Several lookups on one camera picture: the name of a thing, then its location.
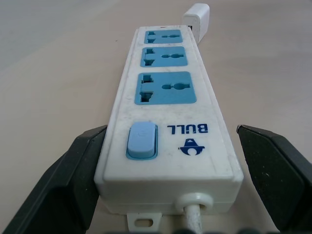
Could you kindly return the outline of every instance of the beige surface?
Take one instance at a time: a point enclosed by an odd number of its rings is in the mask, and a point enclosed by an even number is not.
[[[0,73],[0,231],[44,171],[87,129],[107,124],[129,45],[139,26],[179,24],[195,0],[120,1]],[[204,230],[275,230],[248,175],[238,124],[282,134],[312,161],[312,4],[308,0],[207,0],[199,50],[245,173],[227,214]],[[89,234],[122,230],[98,204]],[[164,217],[161,230],[181,227]]]

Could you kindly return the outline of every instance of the table surface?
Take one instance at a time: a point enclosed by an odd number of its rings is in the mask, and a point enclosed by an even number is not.
[[[33,8],[11,4],[2,7],[10,14],[1,14],[8,20],[0,24],[0,231],[75,137],[108,123],[135,29],[180,24],[196,3],[27,1]],[[203,229],[276,230],[235,129],[247,124],[281,134],[312,161],[312,3],[201,2],[211,14],[199,50],[245,174],[230,211],[203,217]],[[125,217],[104,211],[99,202],[89,234],[126,229]],[[169,233],[182,221],[165,216],[160,229]]]

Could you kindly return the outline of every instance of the white cable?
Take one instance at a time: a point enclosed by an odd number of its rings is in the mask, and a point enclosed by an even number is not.
[[[200,207],[199,205],[189,205],[184,208],[188,229],[196,234],[202,234]]]

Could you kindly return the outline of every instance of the power strip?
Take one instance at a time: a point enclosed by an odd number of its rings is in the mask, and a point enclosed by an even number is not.
[[[131,231],[154,231],[192,205],[227,212],[242,180],[191,29],[137,29],[95,174],[108,210],[128,215]],[[136,227],[143,218],[153,225]]]

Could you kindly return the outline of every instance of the power switch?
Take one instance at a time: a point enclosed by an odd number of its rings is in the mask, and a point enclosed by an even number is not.
[[[134,160],[153,159],[157,156],[157,125],[151,122],[136,122],[128,138],[127,157]]]

